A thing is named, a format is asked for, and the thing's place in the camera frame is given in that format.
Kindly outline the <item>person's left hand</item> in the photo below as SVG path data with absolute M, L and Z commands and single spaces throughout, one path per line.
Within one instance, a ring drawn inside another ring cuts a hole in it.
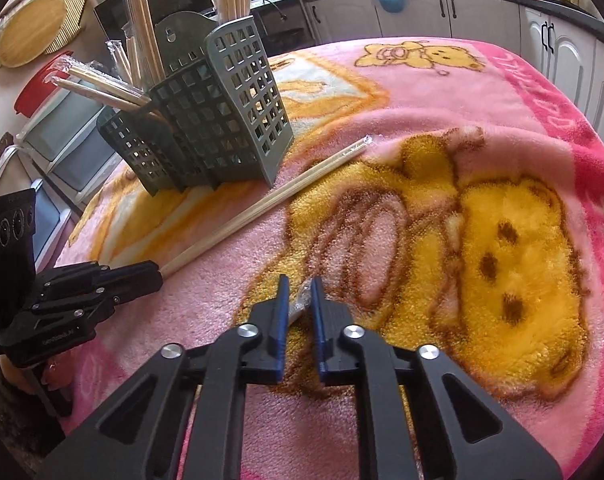
M 20 390 L 34 394 L 35 389 L 29 382 L 30 374 L 39 379 L 41 385 L 50 391 L 59 390 L 73 382 L 75 368 L 75 352 L 67 351 L 46 362 L 31 368 L 18 368 L 3 354 L 0 356 L 0 370 L 4 379 Z

